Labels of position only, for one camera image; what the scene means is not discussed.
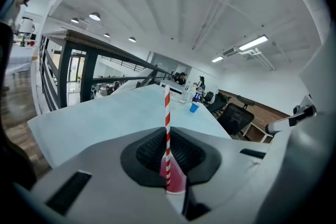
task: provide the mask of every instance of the white table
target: white table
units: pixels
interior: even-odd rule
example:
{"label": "white table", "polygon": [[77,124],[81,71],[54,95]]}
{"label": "white table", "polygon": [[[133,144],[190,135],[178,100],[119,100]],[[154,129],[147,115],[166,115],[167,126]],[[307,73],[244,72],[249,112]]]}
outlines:
{"label": "white table", "polygon": [[[195,113],[171,98],[171,125],[207,135],[230,136],[202,104]],[[37,116],[28,121],[52,168],[88,146],[141,130],[165,126],[164,88],[150,85]]]}
{"label": "white table", "polygon": [[162,85],[169,85],[171,89],[174,89],[175,91],[178,91],[179,93],[183,93],[185,86],[179,85],[178,83],[165,79],[165,80],[161,80],[160,82],[160,86]]}
{"label": "white table", "polygon": [[6,75],[29,70],[35,55],[37,58],[37,46],[20,47],[19,45],[13,45],[9,55]]}

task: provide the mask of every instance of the water bottle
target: water bottle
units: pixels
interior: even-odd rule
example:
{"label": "water bottle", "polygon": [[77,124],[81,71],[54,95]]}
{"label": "water bottle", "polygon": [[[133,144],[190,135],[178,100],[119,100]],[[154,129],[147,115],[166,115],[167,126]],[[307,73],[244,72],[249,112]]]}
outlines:
{"label": "water bottle", "polygon": [[192,102],[193,101],[193,97],[196,93],[196,88],[197,88],[197,86],[195,84],[191,85],[190,89],[188,90],[188,92],[185,95],[185,101],[187,101],[187,102]]}
{"label": "water bottle", "polygon": [[198,89],[196,91],[196,94],[195,94],[195,97],[193,98],[193,102],[198,101],[198,99],[201,97],[202,92],[203,92],[202,86],[198,87]]}
{"label": "water bottle", "polygon": [[185,95],[187,94],[188,90],[190,87],[190,81],[188,82],[188,84],[185,86],[184,91],[182,93],[182,100],[184,99]]}

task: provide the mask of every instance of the metal railing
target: metal railing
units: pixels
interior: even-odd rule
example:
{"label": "metal railing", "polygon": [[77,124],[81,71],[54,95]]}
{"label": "metal railing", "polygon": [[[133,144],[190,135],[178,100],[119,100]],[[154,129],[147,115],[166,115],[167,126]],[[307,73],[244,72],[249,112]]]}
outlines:
{"label": "metal railing", "polygon": [[138,66],[138,65],[135,65],[133,63],[121,61],[121,60],[118,60],[118,59],[114,59],[114,58],[110,58],[110,57],[106,57],[106,56],[101,56],[101,58],[109,60],[110,62],[115,62],[115,63],[117,63],[117,64],[119,64],[123,67],[127,67],[127,68],[132,69],[133,71],[136,71],[136,72],[141,72],[142,70],[145,69],[142,66]]}
{"label": "metal railing", "polygon": [[[62,47],[58,66],[55,65],[52,59],[53,55],[48,51],[49,38],[52,38],[53,42]],[[43,35],[40,40],[39,71],[41,75],[42,91],[50,111],[68,106],[67,75],[73,50],[86,52],[83,57],[83,72],[80,80],[80,102],[86,102],[91,99],[92,85],[96,83],[141,80],[139,81],[139,86],[141,87],[157,83],[155,80],[170,75],[163,69],[151,65],[143,59],[85,34],[73,30],[49,33]],[[144,69],[149,69],[151,70],[151,73],[144,77],[93,78],[97,57],[99,55],[134,71],[141,72]],[[164,77],[157,77],[158,72],[163,73]],[[57,80],[57,85],[55,85],[53,81],[53,75]]]}

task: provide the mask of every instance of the air vent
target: air vent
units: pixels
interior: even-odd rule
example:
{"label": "air vent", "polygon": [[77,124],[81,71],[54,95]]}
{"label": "air vent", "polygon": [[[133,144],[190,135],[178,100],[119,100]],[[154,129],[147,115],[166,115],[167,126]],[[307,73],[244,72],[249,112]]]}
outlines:
{"label": "air vent", "polygon": [[232,49],[227,50],[226,52],[224,52],[223,55],[229,57],[229,56],[231,56],[233,54],[236,54],[238,52],[239,52],[238,48],[232,48]]}
{"label": "air vent", "polygon": [[92,175],[86,172],[75,172],[47,201],[47,206],[65,215],[91,177]]}

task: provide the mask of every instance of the striped straw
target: striped straw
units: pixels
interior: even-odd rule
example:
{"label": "striped straw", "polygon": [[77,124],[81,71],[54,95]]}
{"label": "striped straw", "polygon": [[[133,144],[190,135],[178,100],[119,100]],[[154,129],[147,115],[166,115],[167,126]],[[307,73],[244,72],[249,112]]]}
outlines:
{"label": "striped straw", "polygon": [[170,86],[166,85],[164,88],[164,107],[165,107],[165,121],[167,131],[167,149],[166,149],[166,183],[170,186]]}

